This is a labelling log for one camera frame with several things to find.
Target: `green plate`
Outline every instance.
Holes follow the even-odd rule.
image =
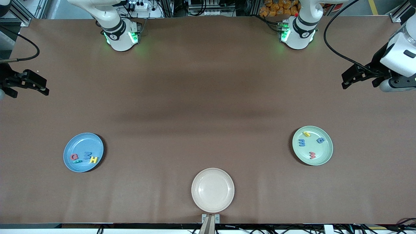
[[[315,126],[299,128],[292,140],[296,156],[304,163],[320,166],[332,156],[334,146],[329,135]]]

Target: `plate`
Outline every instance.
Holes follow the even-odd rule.
[[[208,168],[196,175],[192,182],[195,204],[208,213],[225,210],[234,198],[234,183],[230,175],[218,168]]]
[[[87,172],[98,166],[104,144],[94,133],[81,133],[72,138],[64,150],[64,163],[73,172]]]
[[[296,156],[302,162],[312,166],[326,163],[334,152],[329,135],[315,126],[299,128],[293,136],[292,146]]]

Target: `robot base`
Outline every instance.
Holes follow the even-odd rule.
[[[118,40],[111,40],[104,34],[107,38],[107,43],[116,51],[126,51],[140,41],[141,24],[132,22],[129,19],[123,19],[123,21],[126,23],[126,31],[120,35]]]
[[[293,29],[293,21],[295,19],[295,16],[291,16],[289,19],[283,21],[283,23],[287,23],[289,25],[290,33],[286,35],[286,38],[281,38],[281,41],[292,49],[301,50],[306,48],[308,44],[313,40],[315,31],[308,37],[301,38],[300,35]]]

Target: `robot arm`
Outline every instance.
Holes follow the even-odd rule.
[[[284,20],[289,27],[286,33],[281,35],[281,41],[290,48],[301,50],[308,46],[313,40],[315,28],[323,15],[320,3],[339,4],[348,0],[299,0],[301,8],[298,16],[291,16]]]
[[[10,9],[11,0],[0,0],[0,17],[4,16]]]
[[[121,19],[112,5],[121,0],[68,0],[69,3],[90,13],[100,24],[107,43],[117,51],[126,51],[139,42],[140,24]]]
[[[365,67],[351,66],[342,74],[342,87],[375,78],[383,92],[416,90],[416,14],[397,30]]]

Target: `green led light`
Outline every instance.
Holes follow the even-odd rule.
[[[290,34],[290,28],[288,28],[286,32],[282,33],[282,41],[286,42],[287,38],[289,37],[289,34]]]
[[[107,39],[107,43],[110,44],[110,41],[108,40],[107,35],[104,33],[105,39]]]
[[[133,42],[134,44],[136,44],[138,42],[137,37],[135,35],[136,35],[135,33],[129,32],[129,36],[130,36],[131,42]]]

